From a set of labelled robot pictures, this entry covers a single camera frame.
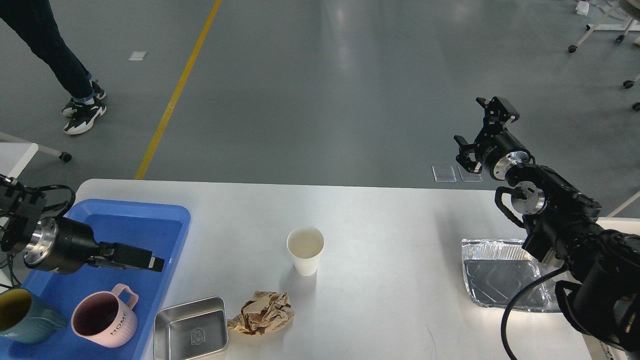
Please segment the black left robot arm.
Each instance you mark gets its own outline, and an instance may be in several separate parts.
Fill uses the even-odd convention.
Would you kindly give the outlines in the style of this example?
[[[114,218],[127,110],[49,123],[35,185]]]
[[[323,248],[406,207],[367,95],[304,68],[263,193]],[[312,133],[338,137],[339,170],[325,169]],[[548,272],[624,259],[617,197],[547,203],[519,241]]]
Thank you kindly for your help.
[[[96,242],[92,228],[66,218],[76,200],[47,205],[46,192],[67,190],[54,184],[28,187],[14,177],[1,176],[1,250],[18,255],[34,271],[72,274],[85,265],[161,272],[165,261],[150,250],[122,243]]]

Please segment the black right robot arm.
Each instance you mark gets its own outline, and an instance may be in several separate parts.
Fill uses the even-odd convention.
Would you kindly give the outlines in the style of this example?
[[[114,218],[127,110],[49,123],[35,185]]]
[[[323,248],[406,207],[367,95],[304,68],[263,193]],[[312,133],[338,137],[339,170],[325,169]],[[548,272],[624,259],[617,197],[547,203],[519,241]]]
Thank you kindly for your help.
[[[598,224],[601,205],[535,157],[509,132],[519,114],[500,96],[476,98],[484,115],[473,142],[455,135],[455,161],[467,173],[489,171],[506,182],[494,192],[499,210],[526,231],[522,249],[555,267],[548,275],[517,292],[506,306],[500,336],[514,359],[506,337],[511,310],[526,292],[569,272],[573,281],[555,283],[560,312],[574,330],[634,356],[639,355],[640,240]]]

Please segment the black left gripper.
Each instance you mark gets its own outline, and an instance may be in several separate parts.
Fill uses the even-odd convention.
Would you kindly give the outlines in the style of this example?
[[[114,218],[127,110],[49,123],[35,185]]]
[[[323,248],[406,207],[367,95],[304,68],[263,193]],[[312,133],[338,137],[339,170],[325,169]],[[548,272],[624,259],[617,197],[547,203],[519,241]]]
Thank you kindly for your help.
[[[36,271],[72,274],[84,265],[162,272],[163,258],[123,243],[98,243],[93,228],[64,217],[45,217],[36,224],[23,262]]]

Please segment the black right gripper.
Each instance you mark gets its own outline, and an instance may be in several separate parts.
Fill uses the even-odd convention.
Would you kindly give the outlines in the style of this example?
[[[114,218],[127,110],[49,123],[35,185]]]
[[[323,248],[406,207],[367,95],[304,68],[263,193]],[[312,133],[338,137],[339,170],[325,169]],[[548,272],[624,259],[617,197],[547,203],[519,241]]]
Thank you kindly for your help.
[[[472,143],[463,136],[454,135],[458,145],[455,161],[467,173],[481,174],[484,167],[494,180],[503,181],[513,166],[532,162],[530,151],[506,129],[518,121],[520,114],[502,96],[494,96],[489,100],[477,96],[475,102],[484,110],[484,127]]]

